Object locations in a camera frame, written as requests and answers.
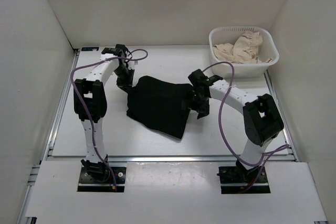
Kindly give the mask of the black trousers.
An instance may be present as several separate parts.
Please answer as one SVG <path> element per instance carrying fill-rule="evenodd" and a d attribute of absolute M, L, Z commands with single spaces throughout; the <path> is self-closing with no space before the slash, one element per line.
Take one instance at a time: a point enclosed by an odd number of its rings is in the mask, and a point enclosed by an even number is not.
<path fill-rule="evenodd" d="M 127 116 L 145 127 L 181 139 L 190 113 L 183 99 L 192 90 L 188 83 L 169 83 L 142 76 L 128 92 Z"/>

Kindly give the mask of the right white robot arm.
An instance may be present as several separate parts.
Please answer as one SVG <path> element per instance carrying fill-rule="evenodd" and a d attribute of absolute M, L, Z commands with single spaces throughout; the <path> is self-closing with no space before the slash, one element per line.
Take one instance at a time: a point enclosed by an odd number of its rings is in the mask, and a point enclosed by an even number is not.
<path fill-rule="evenodd" d="M 284 144 L 271 152 L 266 148 L 284 129 L 284 123 L 269 94 L 253 95 L 233 86 L 222 77 L 206 76 L 202 70 L 193 71 L 188 77 L 192 89 L 187 93 L 183 108 L 194 110 L 198 117 L 209 115 L 209 100 L 221 102 L 220 106 L 228 105 L 238 111 L 244 118 L 244 129 L 247 136 L 242 154 L 237 155 L 231 146 L 229 151 L 237 158 L 236 177 L 247 182 L 255 175 L 255 170 L 261 170 L 262 165 L 270 156 L 286 149 Z"/>

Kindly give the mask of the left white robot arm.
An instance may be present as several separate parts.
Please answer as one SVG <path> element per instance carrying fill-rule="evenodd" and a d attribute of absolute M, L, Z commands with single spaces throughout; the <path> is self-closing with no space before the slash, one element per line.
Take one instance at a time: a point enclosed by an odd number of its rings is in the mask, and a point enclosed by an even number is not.
<path fill-rule="evenodd" d="M 108 164 L 108 154 L 104 149 L 102 120 L 107 112 L 107 98 L 104 85 L 112 74 L 117 76 L 117 87 L 127 92 L 131 89 L 134 77 L 134 64 L 130 62 L 129 49 L 122 44 L 104 48 L 100 61 L 91 64 L 93 68 L 82 79 L 73 79 L 74 111 L 82 123 L 87 155 L 81 161 L 86 173 L 98 182 L 115 180 Z"/>

